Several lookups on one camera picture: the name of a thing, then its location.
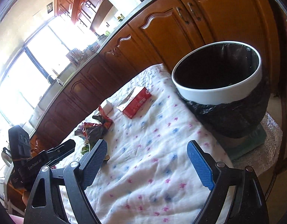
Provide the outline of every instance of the blue gripper pad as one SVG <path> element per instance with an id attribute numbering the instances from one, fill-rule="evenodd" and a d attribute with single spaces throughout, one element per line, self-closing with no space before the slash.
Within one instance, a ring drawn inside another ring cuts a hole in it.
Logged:
<path id="1" fill-rule="evenodd" d="M 195 171 L 197 172 L 203 186 L 208 187 L 210 190 L 212 190 L 215 186 L 213 180 L 213 172 L 204 157 L 202 156 L 200 150 L 194 145 L 193 141 L 188 142 L 188 157 L 193 167 L 195 168 Z"/>
<path id="2" fill-rule="evenodd" d="M 105 140 L 99 140 L 94 148 L 86 156 L 84 162 L 80 166 L 80 170 L 83 171 L 83 181 L 80 187 L 85 190 L 91 186 L 94 179 L 104 161 L 107 154 L 107 143 Z"/>

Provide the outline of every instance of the red cardboard box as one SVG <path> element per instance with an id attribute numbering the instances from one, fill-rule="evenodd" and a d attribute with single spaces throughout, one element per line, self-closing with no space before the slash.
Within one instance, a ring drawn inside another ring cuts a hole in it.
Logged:
<path id="1" fill-rule="evenodd" d="M 136 86 L 131 93 L 117 106 L 128 118 L 132 119 L 145 101 L 151 97 L 150 92 L 145 87 Z"/>

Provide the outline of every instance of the plastic bag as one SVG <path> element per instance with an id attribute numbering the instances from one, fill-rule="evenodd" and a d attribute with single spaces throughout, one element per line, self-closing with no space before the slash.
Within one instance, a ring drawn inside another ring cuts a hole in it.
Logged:
<path id="1" fill-rule="evenodd" d="M 113 121 L 107 117 L 101 106 L 99 106 L 99 115 L 93 115 L 92 118 L 99 123 L 84 122 L 74 132 L 74 135 L 81 137 L 84 147 L 81 154 L 91 151 L 99 139 L 102 139 L 112 125 Z"/>
<path id="2" fill-rule="evenodd" d="M 202 105 L 179 96 L 202 124 L 209 124 L 226 137 L 242 138 L 256 129 L 266 113 L 269 78 L 263 71 L 262 80 L 246 98 L 229 104 Z"/>

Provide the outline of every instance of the trash bin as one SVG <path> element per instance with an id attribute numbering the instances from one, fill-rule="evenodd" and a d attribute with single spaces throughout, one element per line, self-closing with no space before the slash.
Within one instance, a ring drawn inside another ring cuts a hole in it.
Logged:
<path id="1" fill-rule="evenodd" d="M 231 138 L 256 129 L 270 97 L 260 54 L 241 42 L 222 41 L 196 49 L 174 67 L 172 80 L 202 123 Z"/>

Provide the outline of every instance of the floor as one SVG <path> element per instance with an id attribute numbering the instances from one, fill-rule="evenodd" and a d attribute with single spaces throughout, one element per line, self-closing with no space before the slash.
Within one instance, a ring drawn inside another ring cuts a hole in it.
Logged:
<path id="1" fill-rule="evenodd" d="M 279 98 L 270 98 L 267 111 L 274 118 L 274 120 L 281 126 L 281 105 Z M 259 176 L 259 180 L 265 193 L 273 174 L 271 168 Z M 276 224 L 287 210 L 287 171 L 277 176 L 274 187 L 267 200 L 267 207 L 269 212 L 269 219 L 271 224 Z"/>

